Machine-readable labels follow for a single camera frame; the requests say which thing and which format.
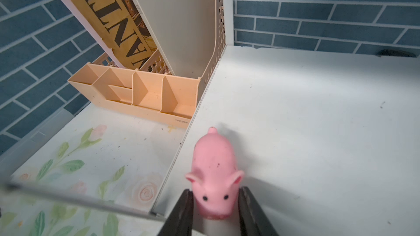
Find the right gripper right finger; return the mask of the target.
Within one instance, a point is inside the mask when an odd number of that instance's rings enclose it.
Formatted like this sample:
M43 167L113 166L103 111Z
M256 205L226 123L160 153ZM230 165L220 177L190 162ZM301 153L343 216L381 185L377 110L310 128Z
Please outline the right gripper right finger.
M279 236L250 189L243 186L238 195L241 236Z

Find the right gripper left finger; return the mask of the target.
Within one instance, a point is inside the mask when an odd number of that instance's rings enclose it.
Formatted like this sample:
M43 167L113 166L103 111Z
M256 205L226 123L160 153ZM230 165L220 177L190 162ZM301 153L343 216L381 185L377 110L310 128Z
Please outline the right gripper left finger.
M193 192L185 189L157 236L192 236Z

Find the pink pig toy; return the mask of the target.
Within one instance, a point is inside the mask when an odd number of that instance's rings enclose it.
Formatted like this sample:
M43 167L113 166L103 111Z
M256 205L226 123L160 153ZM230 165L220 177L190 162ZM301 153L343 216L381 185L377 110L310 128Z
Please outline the pink pig toy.
M210 127L195 144L191 171L185 175L200 214L209 220L231 216L244 176L229 140Z

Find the floral table mat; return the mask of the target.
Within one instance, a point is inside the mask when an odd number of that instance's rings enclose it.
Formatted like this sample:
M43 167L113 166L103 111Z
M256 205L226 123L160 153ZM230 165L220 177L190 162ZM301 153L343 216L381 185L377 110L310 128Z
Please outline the floral table mat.
M1 156L1 181L149 212L185 130L88 105ZM1 189L3 236L155 236L162 223Z

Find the white three-tier shelf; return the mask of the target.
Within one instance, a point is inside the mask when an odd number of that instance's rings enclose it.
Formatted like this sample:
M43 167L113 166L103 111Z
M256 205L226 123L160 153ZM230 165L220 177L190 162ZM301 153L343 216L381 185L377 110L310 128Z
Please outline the white three-tier shelf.
M420 233L420 0L224 0L227 47L153 206L209 127L282 236Z

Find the peach desk file organizer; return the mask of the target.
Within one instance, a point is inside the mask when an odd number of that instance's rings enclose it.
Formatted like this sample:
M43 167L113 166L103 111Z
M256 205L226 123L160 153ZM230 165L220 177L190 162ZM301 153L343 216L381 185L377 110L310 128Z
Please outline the peach desk file organizer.
M113 59L104 65L98 58L74 73L69 83L96 106L186 128L225 46L223 0L215 0L214 52L201 77L172 74L157 47L145 70L118 67Z

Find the wanted poster book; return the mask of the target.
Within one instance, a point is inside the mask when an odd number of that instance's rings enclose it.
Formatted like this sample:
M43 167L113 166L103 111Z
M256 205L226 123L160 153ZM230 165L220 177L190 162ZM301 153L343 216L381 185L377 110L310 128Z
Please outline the wanted poster book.
M158 47L133 0L61 0L118 67L146 69Z

